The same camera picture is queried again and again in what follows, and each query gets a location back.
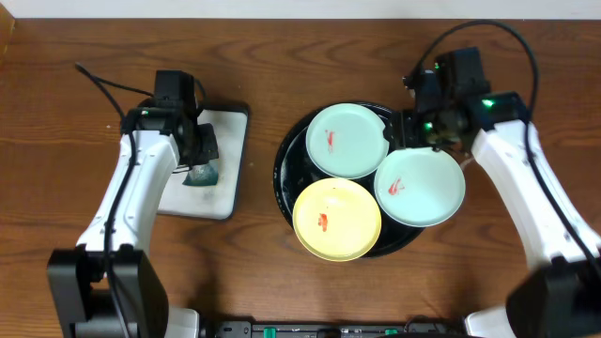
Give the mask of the green yellow sponge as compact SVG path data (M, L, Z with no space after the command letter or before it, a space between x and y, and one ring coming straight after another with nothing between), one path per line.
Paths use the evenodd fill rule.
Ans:
M184 178L182 184L189 187L215 186L219 181L219 161L211 160L207 164L194 166Z

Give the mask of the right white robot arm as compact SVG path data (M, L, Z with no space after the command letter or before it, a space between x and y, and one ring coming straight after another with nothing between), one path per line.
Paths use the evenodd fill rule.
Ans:
M489 176L521 239L530 275L494 308L465 318L478 337L584 337L600 331L600 237L582 219L540 147L516 92L484 78L452 83L442 71L403 80L415 106L385 134L397 144L459 143Z

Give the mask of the mint plate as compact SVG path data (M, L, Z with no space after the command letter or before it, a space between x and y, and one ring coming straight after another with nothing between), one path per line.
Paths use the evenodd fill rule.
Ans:
M339 103L310 122L305 145L313 164L332 177L356 179L376 171L389 152L385 124L372 110Z
M461 207L466 182L455 159L426 148L395 150L376 171L374 194L393 220L430 227L450 219Z

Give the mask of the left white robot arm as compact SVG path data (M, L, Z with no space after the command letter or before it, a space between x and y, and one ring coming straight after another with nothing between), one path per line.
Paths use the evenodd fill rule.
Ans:
M198 337L200 314L170 305L148 251L169 178L217 158L214 128L179 109L134 108L121 131L96 215L74 248L48 261L60 328L66 337Z

